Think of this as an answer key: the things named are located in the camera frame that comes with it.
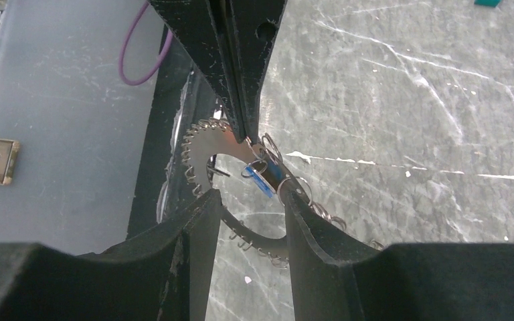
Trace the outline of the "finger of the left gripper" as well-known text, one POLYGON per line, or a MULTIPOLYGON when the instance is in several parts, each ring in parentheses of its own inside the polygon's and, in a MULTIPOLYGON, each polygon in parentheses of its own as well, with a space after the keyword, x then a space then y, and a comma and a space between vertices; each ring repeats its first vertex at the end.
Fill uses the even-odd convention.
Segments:
POLYGON ((154 0, 150 4, 184 47, 223 104, 237 142, 245 139, 240 124, 240 97, 226 47, 226 26, 219 1, 154 0))
POLYGON ((220 1, 230 107, 228 119, 238 140, 258 138, 260 95, 286 1, 220 1))

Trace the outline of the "blue key tag with key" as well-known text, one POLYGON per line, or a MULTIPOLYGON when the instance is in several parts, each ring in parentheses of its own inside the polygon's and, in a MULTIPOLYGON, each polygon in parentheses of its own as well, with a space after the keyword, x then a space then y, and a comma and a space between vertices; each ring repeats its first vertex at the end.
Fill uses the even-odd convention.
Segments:
POLYGON ((241 176, 250 179, 269 198, 272 198, 284 178, 281 167, 271 160, 254 160, 241 171, 241 176))

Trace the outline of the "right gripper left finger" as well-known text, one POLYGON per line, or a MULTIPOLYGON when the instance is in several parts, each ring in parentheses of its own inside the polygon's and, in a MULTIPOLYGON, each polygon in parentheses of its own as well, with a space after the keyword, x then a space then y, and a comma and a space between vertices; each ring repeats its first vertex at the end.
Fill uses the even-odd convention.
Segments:
POLYGON ((102 253, 0 243, 0 320, 204 320, 221 214, 212 189, 102 253))

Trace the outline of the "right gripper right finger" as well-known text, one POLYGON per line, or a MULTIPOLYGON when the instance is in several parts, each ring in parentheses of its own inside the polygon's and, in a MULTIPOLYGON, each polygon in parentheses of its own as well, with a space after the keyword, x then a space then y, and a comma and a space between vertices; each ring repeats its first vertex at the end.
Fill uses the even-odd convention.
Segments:
POLYGON ((297 320, 514 320, 514 243, 378 251, 283 195, 297 320))

